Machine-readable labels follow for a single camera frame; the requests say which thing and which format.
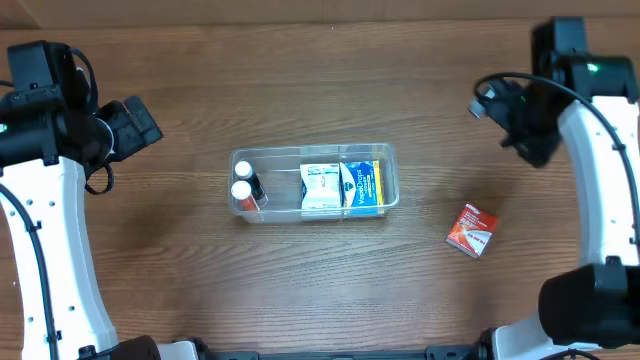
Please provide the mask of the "dark bottle white cap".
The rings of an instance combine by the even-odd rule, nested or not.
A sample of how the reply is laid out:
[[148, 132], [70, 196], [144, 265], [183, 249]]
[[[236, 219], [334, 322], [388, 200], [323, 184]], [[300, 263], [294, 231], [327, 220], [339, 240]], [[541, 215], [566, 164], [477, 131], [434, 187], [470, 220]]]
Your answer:
[[262, 183], [249, 162], [237, 162], [234, 166], [234, 173], [240, 180], [246, 181], [250, 185], [252, 195], [259, 205], [265, 205], [268, 202]]

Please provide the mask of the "orange tube white cap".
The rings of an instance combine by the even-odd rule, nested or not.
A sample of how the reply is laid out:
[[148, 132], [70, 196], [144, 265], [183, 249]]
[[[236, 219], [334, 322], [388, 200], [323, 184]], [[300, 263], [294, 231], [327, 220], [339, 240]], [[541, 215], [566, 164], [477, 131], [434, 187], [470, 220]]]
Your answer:
[[258, 211], [259, 206], [252, 194], [251, 185], [244, 180], [236, 181], [231, 186], [231, 195], [244, 211]]

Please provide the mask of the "red sachet packet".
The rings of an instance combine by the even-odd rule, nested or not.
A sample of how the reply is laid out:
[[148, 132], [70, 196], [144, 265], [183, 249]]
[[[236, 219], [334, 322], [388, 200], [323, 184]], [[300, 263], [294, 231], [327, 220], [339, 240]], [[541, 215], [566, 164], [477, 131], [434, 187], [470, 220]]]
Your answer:
[[445, 237], [445, 242], [472, 258], [479, 258], [496, 231], [497, 216], [467, 202]]

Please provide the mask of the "blue Vicks VapoDrops packet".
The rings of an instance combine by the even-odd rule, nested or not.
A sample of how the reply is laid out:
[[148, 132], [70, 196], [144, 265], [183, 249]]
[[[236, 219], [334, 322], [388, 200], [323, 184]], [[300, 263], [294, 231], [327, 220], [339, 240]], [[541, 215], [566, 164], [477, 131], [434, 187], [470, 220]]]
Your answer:
[[341, 162], [343, 207], [351, 216], [382, 216], [384, 188], [378, 160]]

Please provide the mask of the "white bandage box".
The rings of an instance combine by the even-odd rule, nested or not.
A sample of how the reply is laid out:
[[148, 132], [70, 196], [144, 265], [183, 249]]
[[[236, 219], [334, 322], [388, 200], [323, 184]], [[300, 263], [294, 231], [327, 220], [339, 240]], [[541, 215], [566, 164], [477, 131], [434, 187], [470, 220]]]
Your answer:
[[304, 221], [336, 220], [342, 215], [338, 163], [302, 164], [301, 217]]

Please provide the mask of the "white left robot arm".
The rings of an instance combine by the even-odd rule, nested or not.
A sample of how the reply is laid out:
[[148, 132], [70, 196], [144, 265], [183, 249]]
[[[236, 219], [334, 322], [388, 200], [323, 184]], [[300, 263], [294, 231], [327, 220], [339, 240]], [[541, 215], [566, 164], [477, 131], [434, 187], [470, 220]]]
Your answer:
[[89, 178], [157, 142], [138, 97], [98, 102], [93, 69], [66, 44], [7, 51], [1, 100], [1, 206], [13, 243], [25, 359], [194, 359], [191, 340], [120, 340], [102, 301], [88, 241]]

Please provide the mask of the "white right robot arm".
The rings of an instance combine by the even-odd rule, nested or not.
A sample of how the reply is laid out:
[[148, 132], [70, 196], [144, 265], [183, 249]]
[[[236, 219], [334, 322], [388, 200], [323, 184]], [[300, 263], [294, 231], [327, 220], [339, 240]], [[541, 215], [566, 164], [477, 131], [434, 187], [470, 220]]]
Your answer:
[[639, 341], [639, 86], [627, 57], [590, 53], [580, 17], [537, 26], [531, 61], [530, 73], [479, 79], [469, 109], [498, 124], [503, 145], [535, 167], [566, 147], [580, 263], [543, 283], [533, 315], [486, 331], [472, 356], [593, 358]]

